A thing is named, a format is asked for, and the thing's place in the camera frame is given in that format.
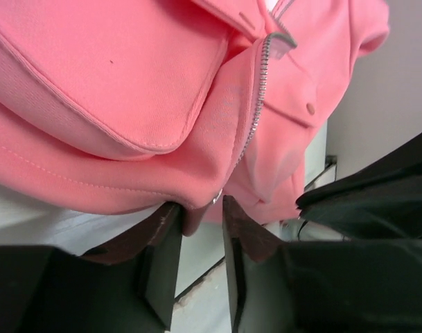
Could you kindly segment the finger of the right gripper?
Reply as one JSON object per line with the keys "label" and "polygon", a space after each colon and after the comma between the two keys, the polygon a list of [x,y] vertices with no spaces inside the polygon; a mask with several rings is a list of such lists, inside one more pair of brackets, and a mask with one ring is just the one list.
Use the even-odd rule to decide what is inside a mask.
{"label": "finger of the right gripper", "polygon": [[352,239],[422,239],[422,133],[297,199],[300,218]]}

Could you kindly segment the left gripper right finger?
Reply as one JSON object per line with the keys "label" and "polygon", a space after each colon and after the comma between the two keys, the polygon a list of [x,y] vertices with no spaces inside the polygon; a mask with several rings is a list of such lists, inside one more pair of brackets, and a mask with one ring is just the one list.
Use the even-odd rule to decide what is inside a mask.
{"label": "left gripper right finger", "polygon": [[222,212],[233,332],[422,332],[422,240],[286,242]]}

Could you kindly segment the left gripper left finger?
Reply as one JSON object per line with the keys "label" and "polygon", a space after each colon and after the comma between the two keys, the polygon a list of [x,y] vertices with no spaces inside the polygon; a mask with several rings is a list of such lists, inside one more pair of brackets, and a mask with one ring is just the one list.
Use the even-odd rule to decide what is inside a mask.
{"label": "left gripper left finger", "polygon": [[0,332],[165,332],[182,243],[182,209],[165,203],[81,256],[0,246]]}

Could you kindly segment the pink zip jacket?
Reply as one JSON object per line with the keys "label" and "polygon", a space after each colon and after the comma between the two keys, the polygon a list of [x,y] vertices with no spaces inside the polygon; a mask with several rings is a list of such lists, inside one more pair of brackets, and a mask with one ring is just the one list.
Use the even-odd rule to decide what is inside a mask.
{"label": "pink zip jacket", "polygon": [[94,214],[298,215],[384,1],[0,1],[0,185]]}

